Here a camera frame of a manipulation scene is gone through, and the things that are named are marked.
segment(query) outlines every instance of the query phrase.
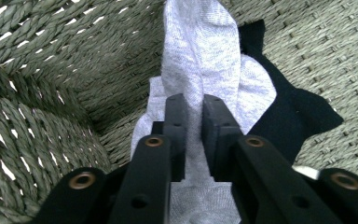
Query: heather gray fabric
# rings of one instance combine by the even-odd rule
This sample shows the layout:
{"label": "heather gray fabric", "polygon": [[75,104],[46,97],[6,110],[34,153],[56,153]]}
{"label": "heather gray fabric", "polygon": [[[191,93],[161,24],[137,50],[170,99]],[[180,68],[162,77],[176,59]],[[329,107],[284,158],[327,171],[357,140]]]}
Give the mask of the heather gray fabric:
{"label": "heather gray fabric", "polygon": [[132,138],[132,153],[152,122],[164,120],[165,100],[183,93],[188,105],[186,179],[172,183],[172,223],[239,223],[229,183],[215,183],[200,140],[203,94],[222,98],[248,133],[276,91],[264,68],[241,55],[236,22],[214,0],[167,2],[161,77],[150,79],[146,113]]}

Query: black sock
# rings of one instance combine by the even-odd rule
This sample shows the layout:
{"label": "black sock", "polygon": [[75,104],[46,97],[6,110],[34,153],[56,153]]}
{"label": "black sock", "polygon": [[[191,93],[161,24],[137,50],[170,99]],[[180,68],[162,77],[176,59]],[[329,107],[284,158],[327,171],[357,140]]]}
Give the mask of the black sock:
{"label": "black sock", "polygon": [[323,97],[295,88],[262,54],[265,29],[263,21],[239,28],[241,52],[263,65],[277,92],[275,101],[249,134],[267,138],[293,163],[308,137],[336,128],[343,118]]}

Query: green woven material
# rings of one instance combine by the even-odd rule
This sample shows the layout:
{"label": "green woven material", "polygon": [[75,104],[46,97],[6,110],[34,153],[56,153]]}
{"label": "green woven material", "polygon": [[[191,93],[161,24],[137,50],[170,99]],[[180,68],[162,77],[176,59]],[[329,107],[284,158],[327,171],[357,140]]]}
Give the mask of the green woven material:
{"label": "green woven material", "polygon": [[[0,0],[0,223],[30,220],[71,169],[129,160],[159,75],[163,2]],[[358,174],[358,1],[223,5],[238,25],[264,19],[267,57],[345,119],[309,139],[296,164]]]}

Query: gray sock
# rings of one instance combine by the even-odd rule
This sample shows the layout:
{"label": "gray sock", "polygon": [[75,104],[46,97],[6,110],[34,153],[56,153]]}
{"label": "gray sock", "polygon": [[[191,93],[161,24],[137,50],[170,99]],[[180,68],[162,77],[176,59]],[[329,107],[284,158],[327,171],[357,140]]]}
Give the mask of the gray sock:
{"label": "gray sock", "polygon": [[230,184],[209,176],[200,140],[203,94],[222,98],[248,133],[272,104],[275,89],[264,68],[241,55],[237,25],[216,0],[168,0],[164,24],[161,77],[150,79],[132,150],[150,134],[153,121],[164,120],[166,98],[183,93],[189,112],[186,179],[172,183],[171,223],[239,223]]}

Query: woven basket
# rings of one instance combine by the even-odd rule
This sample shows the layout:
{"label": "woven basket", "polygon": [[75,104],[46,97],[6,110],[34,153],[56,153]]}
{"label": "woven basket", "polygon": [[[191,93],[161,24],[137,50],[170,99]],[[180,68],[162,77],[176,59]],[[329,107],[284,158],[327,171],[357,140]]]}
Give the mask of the woven basket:
{"label": "woven basket", "polygon": [[[345,119],[309,139],[296,164],[358,174],[358,1],[222,4],[238,25],[264,19],[267,57]],[[163,8],[0,0],[0,223],[30,220],[76,167],[109,172],[129,160],[148,79],[159,75]]]}

